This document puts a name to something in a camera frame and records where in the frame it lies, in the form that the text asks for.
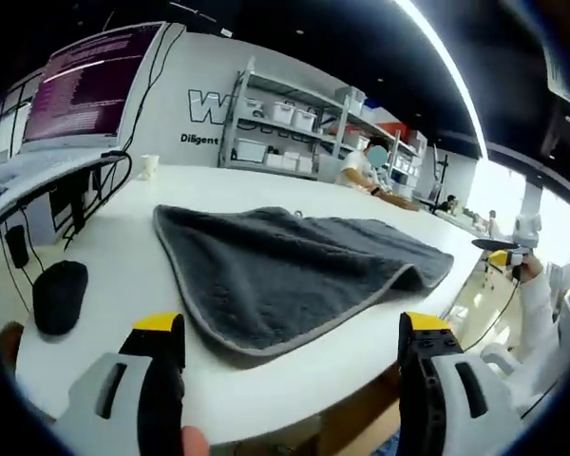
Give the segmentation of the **person's right hand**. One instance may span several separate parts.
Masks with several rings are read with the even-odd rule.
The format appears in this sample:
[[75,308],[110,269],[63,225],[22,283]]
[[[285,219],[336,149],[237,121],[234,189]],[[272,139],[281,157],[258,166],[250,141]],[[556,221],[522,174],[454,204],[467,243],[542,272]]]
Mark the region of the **person's right hand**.
[[545,274],[542,263],[532,254],[527,254],[522,257],[520,265],[520,282],[526,287],[530,283],[543,283],[545,281]]

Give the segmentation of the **person's left hand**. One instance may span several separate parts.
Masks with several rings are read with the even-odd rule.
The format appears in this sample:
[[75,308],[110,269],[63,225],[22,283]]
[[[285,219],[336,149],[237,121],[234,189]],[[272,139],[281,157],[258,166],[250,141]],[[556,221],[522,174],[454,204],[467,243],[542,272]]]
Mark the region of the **person's left hand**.
[[209,456],[210,446],[203,433],[193,426],[181,429],[182,454],[184,456]]

